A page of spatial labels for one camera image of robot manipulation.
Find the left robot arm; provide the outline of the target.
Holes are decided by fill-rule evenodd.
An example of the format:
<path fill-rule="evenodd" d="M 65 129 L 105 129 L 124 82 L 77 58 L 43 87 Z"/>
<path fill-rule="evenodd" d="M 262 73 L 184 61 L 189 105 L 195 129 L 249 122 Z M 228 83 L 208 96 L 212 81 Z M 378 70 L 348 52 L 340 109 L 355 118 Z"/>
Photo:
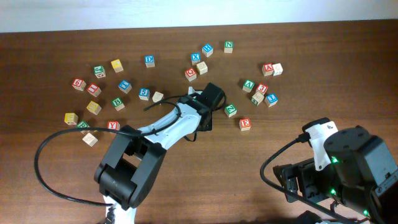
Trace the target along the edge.
<path fill-rule="evenodd" d="M 167 150 L 189 134 L 211 130 L 213 112 L 225 103 L 224 91 L 208 83 L 202 91 L 179 97 L 155 123 L 139 129 L 123 126 L 94 175 L 106 202 L 105 223 L 134 223 Z"/>

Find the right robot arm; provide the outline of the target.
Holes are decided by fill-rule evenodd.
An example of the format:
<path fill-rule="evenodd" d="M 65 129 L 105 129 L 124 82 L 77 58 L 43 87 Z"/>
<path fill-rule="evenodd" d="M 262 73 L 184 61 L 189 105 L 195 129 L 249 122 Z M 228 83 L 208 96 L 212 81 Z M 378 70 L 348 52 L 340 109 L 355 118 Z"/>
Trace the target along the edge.
<path fill-rule="evenodd" d="M 313 158 L 273 167 L 278 182 L 263 181 L 284 193 L 289 203 L 300 201 L 341 223 L 335 212 L 343 205 L 371 223 L 397 223 L 397 162 L 386 143 L 361 126 L 339 130 L 328 118 L 302 128 L 303 133 L 279 149 L 263 165 L 297 143 L 308 143 Z"/>

